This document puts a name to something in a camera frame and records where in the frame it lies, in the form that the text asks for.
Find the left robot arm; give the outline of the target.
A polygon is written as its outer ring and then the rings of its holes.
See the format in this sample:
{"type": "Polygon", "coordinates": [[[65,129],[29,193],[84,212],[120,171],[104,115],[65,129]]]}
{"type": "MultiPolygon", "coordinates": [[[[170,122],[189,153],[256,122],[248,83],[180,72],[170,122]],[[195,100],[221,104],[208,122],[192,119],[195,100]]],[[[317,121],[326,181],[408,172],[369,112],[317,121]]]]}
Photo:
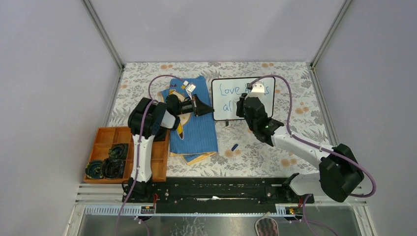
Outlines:
{"type": "Polygon", "coordinates": [[[134,195],[140,202],[147,202],[152,197],[151,154],[153,141],[161,128],[177,131],[184,139],[184,128],[180,115],[191,114],[195,117],[214,112],[214,108],[204,103],[196,94],[181,101],[177,95],[168,95],[165,102],[142,98],[128,119],[133,144],[134,162],[126,193],[128,198],[134,195]]]}

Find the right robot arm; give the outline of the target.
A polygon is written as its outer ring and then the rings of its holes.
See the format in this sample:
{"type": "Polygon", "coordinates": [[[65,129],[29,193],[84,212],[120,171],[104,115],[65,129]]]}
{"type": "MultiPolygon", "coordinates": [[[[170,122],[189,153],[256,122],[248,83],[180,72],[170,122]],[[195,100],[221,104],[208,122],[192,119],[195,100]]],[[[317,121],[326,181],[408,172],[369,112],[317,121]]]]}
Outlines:
{"type": "Polygon", "coordinates": [[[284,123],[268,117],[259,98],[247,93],[240,96],[237,107],[237,116],[260,142],[292,152],[318,169],[318,173],[295,173],[287,178],[282,189],[284,200],[293,203],[312,194],[342,203],[363,181],[364,173],[346,145],[332,147],[296,137],[284,123]]]}

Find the black framed whiteboard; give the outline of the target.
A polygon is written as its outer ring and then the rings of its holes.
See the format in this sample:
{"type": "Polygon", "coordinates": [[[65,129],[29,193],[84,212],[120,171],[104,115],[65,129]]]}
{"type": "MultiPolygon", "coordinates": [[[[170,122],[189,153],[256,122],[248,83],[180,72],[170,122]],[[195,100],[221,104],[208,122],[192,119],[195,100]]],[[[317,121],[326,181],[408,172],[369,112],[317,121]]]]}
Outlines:
{"type": "MultiPolygon", "coordinates": [[[[241,120],[236,115],[237,102],[243,93],[250,93],[246,84],[254,81],[256,77],[222,78],[214,79],[211,82],[212,106],[214,108],[213,118],[215,121],[241,120]]],[[[265,107],[269,117],[273,115],[275,78],[268,77],[261,79],[265,92],[260,101],[265,107]]]]}

